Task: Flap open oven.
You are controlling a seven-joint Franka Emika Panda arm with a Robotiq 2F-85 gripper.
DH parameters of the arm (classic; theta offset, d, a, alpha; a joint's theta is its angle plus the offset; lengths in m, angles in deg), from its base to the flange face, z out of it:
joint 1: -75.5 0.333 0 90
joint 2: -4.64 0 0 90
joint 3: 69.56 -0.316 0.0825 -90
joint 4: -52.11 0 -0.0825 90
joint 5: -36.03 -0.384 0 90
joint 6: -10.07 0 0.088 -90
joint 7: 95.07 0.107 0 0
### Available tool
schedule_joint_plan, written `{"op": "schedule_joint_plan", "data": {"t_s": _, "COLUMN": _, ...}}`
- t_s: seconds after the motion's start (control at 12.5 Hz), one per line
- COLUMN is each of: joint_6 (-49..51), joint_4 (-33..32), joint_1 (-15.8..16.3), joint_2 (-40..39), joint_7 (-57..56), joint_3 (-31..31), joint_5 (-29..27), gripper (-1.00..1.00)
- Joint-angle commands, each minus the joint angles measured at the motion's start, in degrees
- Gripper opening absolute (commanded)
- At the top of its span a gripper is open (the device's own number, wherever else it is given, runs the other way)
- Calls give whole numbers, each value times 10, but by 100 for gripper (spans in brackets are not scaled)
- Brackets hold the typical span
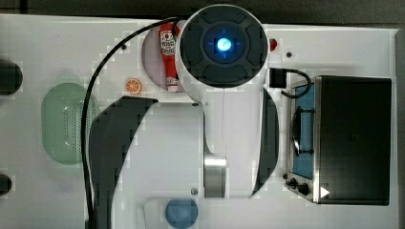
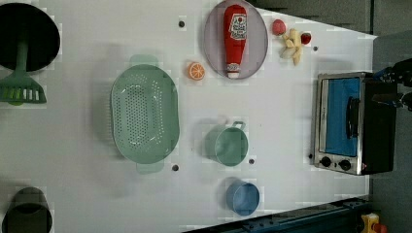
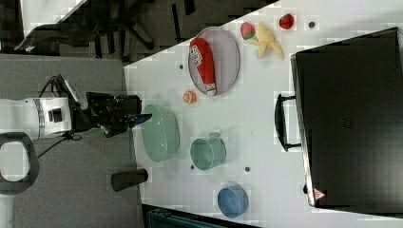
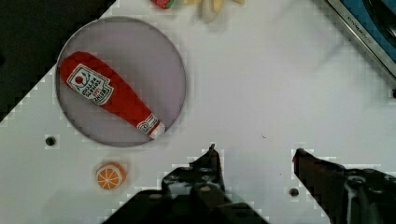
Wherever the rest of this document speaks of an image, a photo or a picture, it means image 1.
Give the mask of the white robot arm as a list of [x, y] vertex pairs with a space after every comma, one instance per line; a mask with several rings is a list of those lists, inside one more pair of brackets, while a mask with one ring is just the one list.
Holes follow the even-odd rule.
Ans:
[[92, 229], [143, 229], [151, 198], [189, 198], [197, 158], [203, 198], [249, 198], [274, 170], [277, 110], [265, 89], [269, 41], [261, 22], [232, 5], [198, 10], [177, 37], [175, 64], [181, 85], [203, 114], [203, 150], [185, 158], [140, 157], [128, 188], [119, 189], [124, 160], [154, 98], [124, 96], [97, 116], [90, 132], [91, 175], [97, 194]]

